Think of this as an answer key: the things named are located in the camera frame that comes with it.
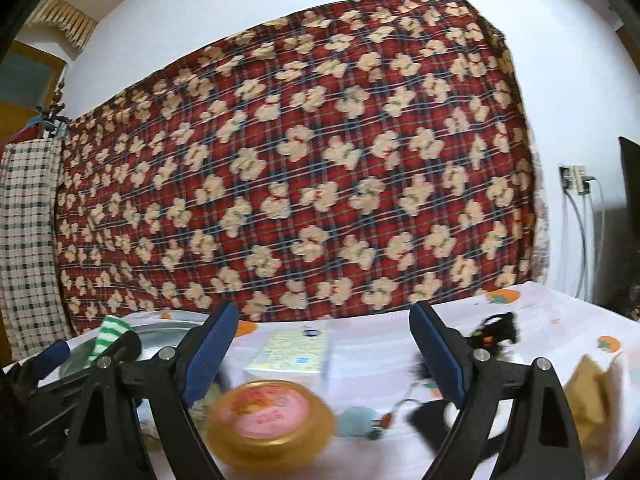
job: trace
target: green striped sock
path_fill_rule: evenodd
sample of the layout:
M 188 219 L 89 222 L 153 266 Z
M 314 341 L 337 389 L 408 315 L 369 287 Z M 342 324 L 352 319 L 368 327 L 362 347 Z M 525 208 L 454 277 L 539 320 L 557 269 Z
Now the green striped sock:
M 126 321 L 116 316 L 105 317 L 98 329 L 98 337 L 95 338 L 94 351 L 87 358 L 85 368 L 93 363 L 98 355 L 111 346 L 127 330 L 131 330 L 131 325 Z

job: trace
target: television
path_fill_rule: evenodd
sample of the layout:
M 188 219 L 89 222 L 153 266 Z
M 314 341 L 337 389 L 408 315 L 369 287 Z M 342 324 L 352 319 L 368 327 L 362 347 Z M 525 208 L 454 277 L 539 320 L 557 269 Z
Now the television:
M 618 137 L 622 171 L 625 175 L 626 208 L 636 240 L 640 240 L 640 145 Z

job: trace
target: tissue box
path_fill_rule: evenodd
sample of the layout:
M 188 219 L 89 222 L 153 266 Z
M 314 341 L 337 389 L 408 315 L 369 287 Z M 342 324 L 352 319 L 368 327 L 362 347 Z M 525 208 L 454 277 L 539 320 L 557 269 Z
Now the tissue box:
M 329 359 L 325 330 L 278 330 L 245 368 L 248 381 L 282 379 L 322 393 Z

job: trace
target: wall outlet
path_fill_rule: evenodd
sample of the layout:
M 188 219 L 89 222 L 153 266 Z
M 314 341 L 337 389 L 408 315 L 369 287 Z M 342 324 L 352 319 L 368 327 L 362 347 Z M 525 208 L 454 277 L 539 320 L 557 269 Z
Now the wall outlet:
M 565 190 L 574 188 L 574 173 L 570 166 L 558 166 L 560 173 L 560 187 Z
M 585 194 L 583 177 L 587 175 L 587 172 L 585 171 L 584 166 L 572 166 L 571 172 L 573 174 L 572 180 L 574 181 L 575 189 L 578 191 L 578 194 Z

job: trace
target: silver bolt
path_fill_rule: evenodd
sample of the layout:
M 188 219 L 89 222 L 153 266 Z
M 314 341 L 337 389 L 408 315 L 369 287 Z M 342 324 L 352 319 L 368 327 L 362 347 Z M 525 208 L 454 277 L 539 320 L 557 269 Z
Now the silver bolt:
M 549 359 L 541 357 L 539 359 L 536 359 L 536 364 L 541 370 L 551 370 L 551 362 L 549 361 Z
M 98 359 L 95 364 L 98 368 L 102 368 L 104 370 L 105 368 L 109 368 L 111 366 L 111 358 L 108 355 L 105 355 L 104 357 Z
M 162 359 L 162 361 L 168 361 L 172 359 L 175 355 L 175 348 L 172 346 L 165 346 L 161 348 L 158 352 L 158 357 Z
M 484 363 L 491 358 L 491 354 L 489 354 L 489 352 L 487 352 L 484 348 L 476 348 L 474 350 L 474 357 L 476 358 L 476 360 Z

